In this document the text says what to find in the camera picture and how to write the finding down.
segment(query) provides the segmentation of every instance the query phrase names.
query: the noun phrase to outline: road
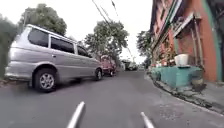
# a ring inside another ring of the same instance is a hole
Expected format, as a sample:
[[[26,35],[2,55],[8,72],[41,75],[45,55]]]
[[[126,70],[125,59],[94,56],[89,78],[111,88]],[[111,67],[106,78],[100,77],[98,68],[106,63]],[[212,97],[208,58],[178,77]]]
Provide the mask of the road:
[[[0,127],[65,128],[81,101],[87,105],[81,128],[143,128],[142,111],[157,128],[224,128],[224,117],[161,91],[142,71],[64,85],[49,94],[23,85],[0,88]]]

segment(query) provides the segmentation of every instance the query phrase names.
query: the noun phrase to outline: green foliage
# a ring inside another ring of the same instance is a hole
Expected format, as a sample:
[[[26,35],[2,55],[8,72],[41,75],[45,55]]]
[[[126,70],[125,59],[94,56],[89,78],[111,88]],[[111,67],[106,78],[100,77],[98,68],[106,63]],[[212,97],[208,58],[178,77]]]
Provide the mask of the green foliage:
[[[17,27],[0,15],[0,77],[4,74],[7,65],[9,46],[17,33]]]
[[[20,28],[24,25],[24,20],[25,24],[37,25],[60,35],[65,35],[67,28],[65,21],[46,4],[38,4],[36,8],[27,8],[18,23]]]
[[[141,56],[147,56],[149,54],[151,38],[153,38],[153,35],[148,31],[141,31],[137,35],[137,49]]]
[[[110,55],[118,64],[118,56],[121,54],[122,48],[127,47],[128,35],[123,24],[114,21],[100,21],[94,28],[94,33],[86,36],[85,44],[92,53],[98,56]]]

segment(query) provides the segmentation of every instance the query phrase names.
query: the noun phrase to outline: sidewalk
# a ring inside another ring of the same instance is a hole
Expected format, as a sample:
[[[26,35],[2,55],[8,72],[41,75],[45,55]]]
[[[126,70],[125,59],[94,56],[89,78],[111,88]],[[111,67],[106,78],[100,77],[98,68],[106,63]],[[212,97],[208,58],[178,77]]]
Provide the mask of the sidewalk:
[[[169,92],[175,97],[224,115],[224,86],[206,82],[201,92],[195,92],[191,86],[172,88],[161,81],[153,81],[157,87]]]

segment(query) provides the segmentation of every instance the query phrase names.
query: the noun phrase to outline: building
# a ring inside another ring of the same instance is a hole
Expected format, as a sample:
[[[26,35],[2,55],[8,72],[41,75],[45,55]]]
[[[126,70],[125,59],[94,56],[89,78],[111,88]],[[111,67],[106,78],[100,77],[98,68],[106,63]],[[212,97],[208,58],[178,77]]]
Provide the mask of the building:
[[[205,79],[223,80],[223,0],[154,0],[150,31],[154,64],[166,64],[173,50],[189,54],[190,65],[203,69]]]

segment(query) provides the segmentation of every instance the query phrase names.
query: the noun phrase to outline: parked car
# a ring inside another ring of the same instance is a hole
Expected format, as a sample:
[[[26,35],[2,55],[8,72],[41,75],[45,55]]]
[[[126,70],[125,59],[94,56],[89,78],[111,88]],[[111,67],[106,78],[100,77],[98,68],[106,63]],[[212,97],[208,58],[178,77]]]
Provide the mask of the parked car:
[[[73,40],[43,28],[27,25],[13,41],[5,76],[28,81],[42,92],[55,90],[57,83],[74,78],[102,78],[100,62]]]
[[[100,58],[103,74],[113,77],[116,73],[116,64],[114,60],[108,55],[103,55]]]

